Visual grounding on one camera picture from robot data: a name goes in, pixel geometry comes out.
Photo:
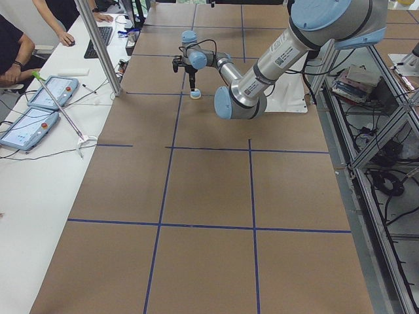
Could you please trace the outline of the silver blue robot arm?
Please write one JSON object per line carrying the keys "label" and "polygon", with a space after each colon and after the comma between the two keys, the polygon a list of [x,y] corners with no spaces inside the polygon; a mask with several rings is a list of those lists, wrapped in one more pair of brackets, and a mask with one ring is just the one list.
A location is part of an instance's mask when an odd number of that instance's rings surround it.
{"label": "silver blue robot arm", "polygon": [[201,48],[197,34],[184,31],[173,70],[184,67],[193,87],[197,70],[216,68],[226,83],[214,96],[217,115],[253,119],[266,110],[265,90],[308,51],[319,50],[331,39],[337,50],[379,43],[386,32],[387,11],[387,1],[295,1],[288,28],[244,75],[228,54]]}
{"label": "silver blue robot arm", "polygon": [[418,44],[408,54],[388,54],[393,67],[404,72],[418,72]]}

